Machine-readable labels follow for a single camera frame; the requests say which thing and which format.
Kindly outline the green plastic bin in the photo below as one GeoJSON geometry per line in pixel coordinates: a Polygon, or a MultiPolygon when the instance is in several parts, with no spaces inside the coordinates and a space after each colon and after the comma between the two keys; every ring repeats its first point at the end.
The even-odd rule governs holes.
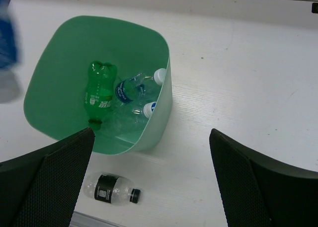
{"type": "Polygon", "coordinates": [[[24,114],[33,128],[61,140],[88,126],[84,94],[93,61],[114,64],[121,79],[170,69],[168,44],[155,30],[109,17],[73,17],[54,33],[28,86],[24,114]]]}

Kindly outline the green soda bottle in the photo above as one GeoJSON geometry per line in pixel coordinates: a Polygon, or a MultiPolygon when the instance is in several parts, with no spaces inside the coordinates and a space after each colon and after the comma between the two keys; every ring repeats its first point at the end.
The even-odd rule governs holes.
{"type": "Polygon", "coordinates": [[[97,131],[109,113],[114,95],[117,67],[111,63],[93,61],[88,68],[88,81],[84,94],[84,109],[89,126],[97,131]]]}

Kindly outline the small clear bottle black label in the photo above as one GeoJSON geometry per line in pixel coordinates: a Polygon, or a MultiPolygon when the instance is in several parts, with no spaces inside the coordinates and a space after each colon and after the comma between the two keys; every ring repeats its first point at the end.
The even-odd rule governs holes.
{"type": "Polygon", "coordinates": [[[105,172],[88,175],[82,188],[87,197],[115,206],[137,204],[142,195],[142,191],[131,180],[105,172]]]}

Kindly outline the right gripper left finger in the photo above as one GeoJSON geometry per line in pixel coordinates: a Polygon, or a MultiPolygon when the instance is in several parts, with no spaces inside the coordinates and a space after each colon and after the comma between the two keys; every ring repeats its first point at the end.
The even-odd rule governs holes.
{"type": "Polygon", "coordinates": [[[95,134],[85,128],[0,164],[2,227],[67,227],[90,160],[95,134]]]}

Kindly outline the clear bottle blue label white cap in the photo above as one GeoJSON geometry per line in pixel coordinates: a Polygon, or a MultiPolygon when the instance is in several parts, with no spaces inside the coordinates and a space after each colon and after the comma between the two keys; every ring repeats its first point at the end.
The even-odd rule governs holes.
{"type": "Polygon", "coordinates": [[[119,82],[114,94],[122,104],[135,101],[156,101],[166,76],[166,69],[157,69],[152,75],[139,72],[131,78],[119,82]]]}

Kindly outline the clear crushed plastic bottle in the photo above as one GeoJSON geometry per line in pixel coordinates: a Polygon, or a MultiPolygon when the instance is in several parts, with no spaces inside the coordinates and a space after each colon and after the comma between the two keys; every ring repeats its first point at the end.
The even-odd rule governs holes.
{"type": "Polygon", "coordinates": [[[115,108],[104,119],[102,130],[110,136],[143,130],[157,102],[132,102],[115,108]]]}

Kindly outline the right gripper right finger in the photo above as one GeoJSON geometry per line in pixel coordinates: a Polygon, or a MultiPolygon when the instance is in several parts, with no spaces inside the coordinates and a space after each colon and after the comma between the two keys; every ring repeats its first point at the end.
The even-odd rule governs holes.
{"type": "Polygon", "coordinates": [[[230,227],[316,227],[318,174],[248,148],[217,129],[212,162],[230,227]]]}

